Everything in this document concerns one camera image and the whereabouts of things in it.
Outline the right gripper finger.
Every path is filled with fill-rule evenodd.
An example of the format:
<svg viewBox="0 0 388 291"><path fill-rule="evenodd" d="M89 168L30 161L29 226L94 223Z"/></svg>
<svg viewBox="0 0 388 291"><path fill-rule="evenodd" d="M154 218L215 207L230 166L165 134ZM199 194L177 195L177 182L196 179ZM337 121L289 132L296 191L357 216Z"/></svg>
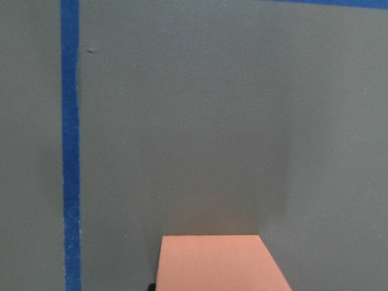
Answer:
<svg viewBox="0 0 388 291"><path fill-rule="evenodd" d="M156 284L155 283L149 284L147 291L155 291L155 290L156 290Z"/></svg>

